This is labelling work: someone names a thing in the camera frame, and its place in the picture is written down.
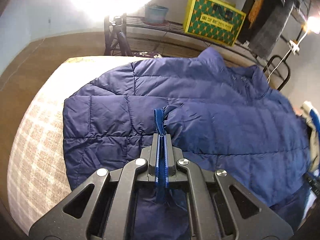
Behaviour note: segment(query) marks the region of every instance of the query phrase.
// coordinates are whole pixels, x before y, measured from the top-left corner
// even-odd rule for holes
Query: blue fabric loop
[[[156,202],[165,203],[166,188],[169,184],[168,179],[168,154],[167,143],[164,129],[164,111],[163,109],[155,109],[156,129],[159,133],[157,156],[156,156]]]

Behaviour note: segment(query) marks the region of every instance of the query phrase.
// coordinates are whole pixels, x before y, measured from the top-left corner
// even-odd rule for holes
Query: metal screw head
[[[219,177],[225,177],[227,175],[227,172],[223,169],[217,170],[216,173]]]
[[[138,158],[138,159],[136,159],[135,163],[139,166],[142,166],[146,163],[146,160],[143,158]]]
[[[108,174],[108,170],[105,168],[101,168],[97,170],[97,175],[100,177],[106,176]]]
[[[185,158],[182,158],[182,159],[178,160],[178,163],[180,165],[187,165],[187,164],[189,164],[189,160],[185,159]]]

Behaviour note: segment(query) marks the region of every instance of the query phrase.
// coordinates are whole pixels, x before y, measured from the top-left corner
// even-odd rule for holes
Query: wooden floor
[[[153,51],[157,47],[156,51],[173,57],[197,57],[199,54],[172,45],[128,40],[132,50]],[[7,209],[6,177],[11,146],[32,99],[50,75],[68,58],[103,55],[104,49],[102,32],[68,34],[34,41],[17,55],[0,76],[0,199]]]

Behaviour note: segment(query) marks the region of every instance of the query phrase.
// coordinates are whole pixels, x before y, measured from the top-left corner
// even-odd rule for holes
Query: patterned bedsheet
[[[142,59],[70,58],[39,90],[15,136],[7,176],[10,212],[25,233],[70,193],[62,151],[64,100],[106,71]]]

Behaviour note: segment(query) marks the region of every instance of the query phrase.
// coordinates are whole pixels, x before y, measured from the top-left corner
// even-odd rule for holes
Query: yellow box
[[[185,33],[233,46],[246,14],[225,0],[188,0]]]

